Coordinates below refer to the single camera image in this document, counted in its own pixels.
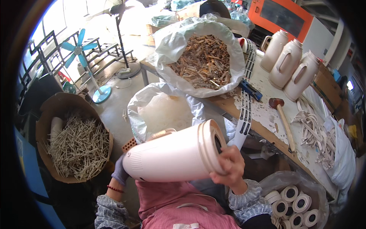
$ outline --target beige plastic thermos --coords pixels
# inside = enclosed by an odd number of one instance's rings
[[[283,89],[285,95],[293,102],[301,95],[301,93],[313,81],[318,71],[319,60],[309,50],[305,53],[304,58],[300,61],[300,65],[295,70],[290,81]]]
[[[134,179],[150,182],[191,181],[225,174],[217,157],[227,147],[217,123],[210,119],[176,132],[170,128],[136,145],[123,158],[123,168]]]
[[[275,65],[278,57],[281,54],[281,51],[285,44],[288,42],[287,32],[283,30],[277,31],[273,36],[266,36],[261,45],[261,50],[264,52],[264,57],[261,60],[261,67],[270,72]],[[267,43],[267,40],[271,38],[267,49],[264,48],[264,45]]]
[[[302,43],[294,39],[283,47],[282,53],[269,73],[268,80],[277,89],[282,89],[299,65]]]

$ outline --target worn table surface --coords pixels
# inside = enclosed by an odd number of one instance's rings
[[[333,197],[337,197],[337,186],[330,181],[325,170],[320,163],[315,163],[317,152],[314,148],[310,148],[301,143],[301,125],[299,123],[290,124],[292,135],[296,142],[297,153],[290,153],[288,151],[288,140],[286,131],[283,126],[280,115],[276,109],[269,106],[268,100],[272,97],[281,98],[285,101],[283,111],[287,120],[291,122],[294,116],[298,113],[298,108],[295,102],[290,101],[283,91],[274,88],[268,81],[268,75],[260,66],[261,58],[257,56],[253,68],[252,78],[250,84],[259,90],[263,97],[261,101],[256,101],[252,98],[252,125],[251,129],[261,135],[268,142],[281,150],[289,159],[297,164],[302,170],[309,174],[315,181],[323,185],[326,191]],[[149,68],[149,71],[155,71],[153,65],[153,54],[142,60],[140,63]],[[240,89],[236,88],[226,94],[207,98],[213,104],[223,109],[235,118],[240,115],[241,99]]]

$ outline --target orange machine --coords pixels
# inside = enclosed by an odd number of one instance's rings
[[[313,16],[291,0],[253,0],[249,18],[272,33],[280,29],[288,32],[288,40],[303,42]]]

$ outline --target red bead bracelet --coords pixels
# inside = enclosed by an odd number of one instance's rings
[[[111,186],[109,186],[109,185],[107,185],[107,187],[108,187],[108,188],[110,188],[110,189],[112,189],[112,190],[114,190],[114,191],[116,191],[116,192],[124,193],[122,190],[119,190],[119,189],[113,188],[113,187],[111,187]]]

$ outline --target wooden hammer handle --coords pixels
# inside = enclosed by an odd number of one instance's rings
[[[295,152],[296,144],[295,144],[294,138],[293,138],[292,133],[291,133],[290,125],[288,124],[288,121],[286,119],[286,115],[283,112],[283,109],[282,109],[280,104],[277,105],[277,111],[278,111],[278,113],[280,113],[283,125],[285,126],[288,143],[290,144],[290,149],[291,149],[292,152]]]

